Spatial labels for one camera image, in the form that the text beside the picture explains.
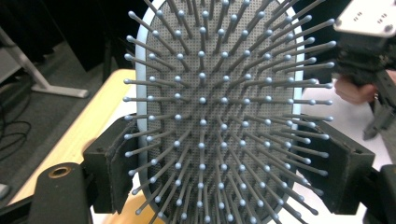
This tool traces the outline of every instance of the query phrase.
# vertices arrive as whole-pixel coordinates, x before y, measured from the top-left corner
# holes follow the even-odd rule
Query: hairbrush bristle
[[[145,0],[149,10],[142,20],[136,56],[141,148],[126,157],[139,155],[139,172],[147,200],[157,217],[172,223],[281,223],[277,214],[284,208],[305,223],[297,208],[286,202],[293,198],[317,214],[292,190],[293,183],[323,195],[320,189],[296,174],[296,168],[318,175],[327,171],[310,166],[298,155],[328,158],[325,152],[297,147],[311,138],[329,135],[295,130],[296,125],[315,128],[316,120],[331,117],[300,115],[299,105],[331,105],[326,100],[302,100],[301,88],[331,88],[316,79],[302,80],[302,72],[327,69],[333,63],[316,63],[307,52],[335,47],[329,42],[309,48],[313,32],[333,24],[325,21],[301,31],[309,24],[306,12],[323,2],[317,0],[297,13],[298,0]]]

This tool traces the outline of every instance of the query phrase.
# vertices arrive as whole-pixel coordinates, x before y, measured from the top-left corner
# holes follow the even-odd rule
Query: black curtain
[[[36,63],[63,41],[39,0],[0,0],[0,26]]]

